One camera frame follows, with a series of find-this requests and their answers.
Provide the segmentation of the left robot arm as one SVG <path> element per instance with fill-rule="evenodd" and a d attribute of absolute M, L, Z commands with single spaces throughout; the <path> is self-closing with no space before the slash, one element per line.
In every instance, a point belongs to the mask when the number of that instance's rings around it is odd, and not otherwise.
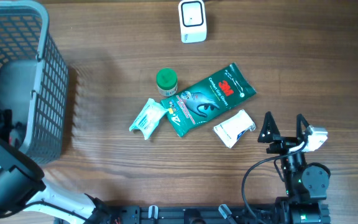
<path fill-rule="evenodd" d="M 68 223 L 112 222 L 112 212 L 100 199 L 52 184 L 33 160 L 0 139 L 0 219 L 20 212 Z"/>

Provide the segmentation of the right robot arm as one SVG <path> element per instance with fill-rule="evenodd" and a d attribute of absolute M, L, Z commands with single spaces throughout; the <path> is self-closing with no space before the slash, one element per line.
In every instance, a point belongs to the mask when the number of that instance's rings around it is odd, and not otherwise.
<path fill-rule="evenodd" d="M 265 114 L 258 142 L 268 143 L 268 154 L 276 154 L 273 160 L 279 176 L 285 184 L 287 195 L 276 199 L 272 223 L 328 223 L 327 207 L 321 202 L 327 198 L 331 171 L 318 162 L 307 163 L 305 154 L 319 149 L 328 139 L 328 131 L 312 126 L 302 114 L 296 117 L 296 136 L 280 134 L 271 112 Z"/>

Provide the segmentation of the green lidded jar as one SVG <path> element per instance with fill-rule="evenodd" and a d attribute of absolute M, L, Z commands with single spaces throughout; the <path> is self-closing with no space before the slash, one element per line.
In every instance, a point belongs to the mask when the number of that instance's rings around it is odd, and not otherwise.
<path fill-rule="evenodd" d="M 156 83 L 162 96 L 172 96 L 178 89 L 177 73 L 171 68 L 163 68 L 157 73 Z"/>

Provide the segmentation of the white tissue pack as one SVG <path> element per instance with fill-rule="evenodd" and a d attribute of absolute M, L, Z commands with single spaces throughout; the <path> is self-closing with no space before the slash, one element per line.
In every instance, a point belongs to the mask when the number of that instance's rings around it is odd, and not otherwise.
<path fill-rule="evenodd" d="M 219 136 L 224 145 L 232 148 L 247 131 L 254 131 L 256 125 L 245 110 L 240 110 L 233 117 L 216 125 L 213 131 Z"/>

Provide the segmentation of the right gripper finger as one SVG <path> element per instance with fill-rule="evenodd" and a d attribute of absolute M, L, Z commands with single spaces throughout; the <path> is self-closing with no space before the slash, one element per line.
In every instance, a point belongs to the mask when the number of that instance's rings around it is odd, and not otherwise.
<path fill-rule="evenodd" d="M 309 122 L 305 119 L 302 114 L 298 114 L 296 116 L 296 137 L 298 139 L 304 140 L 305 134 L 303 133 L 303 128 L 307 128 L 309 126 Z"/>
<path fill-rule="evenodd" d="M 280 131 L 278 130 L 276 122 L 273 118 L 273 114 L 268 111 L 265 114 L 264 123 L 257 141 L 261 143 L 271 143 L 279 140 Z"/>

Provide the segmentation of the green 3M gloves package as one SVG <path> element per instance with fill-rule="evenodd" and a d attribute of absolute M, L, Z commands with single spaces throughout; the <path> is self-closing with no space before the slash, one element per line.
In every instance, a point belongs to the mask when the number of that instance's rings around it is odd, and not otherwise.
<path fill-rule="evenodd" d="M 161 101 L 180 137 L 256 94 L 235 63 Z"/>

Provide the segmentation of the teal wet wipes pack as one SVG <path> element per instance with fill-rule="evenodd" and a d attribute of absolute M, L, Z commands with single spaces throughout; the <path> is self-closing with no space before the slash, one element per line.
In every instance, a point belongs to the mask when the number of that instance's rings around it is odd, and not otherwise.
<path fill-rule="evenodd" d="M 147 140 L 158 126 L 161 118 L 167 113 L 168 110 L 166 108 L 149 98 L 139 115 L 129 127 L 129 131 L 139 130 L 144 135 L 144 139 Z"/>

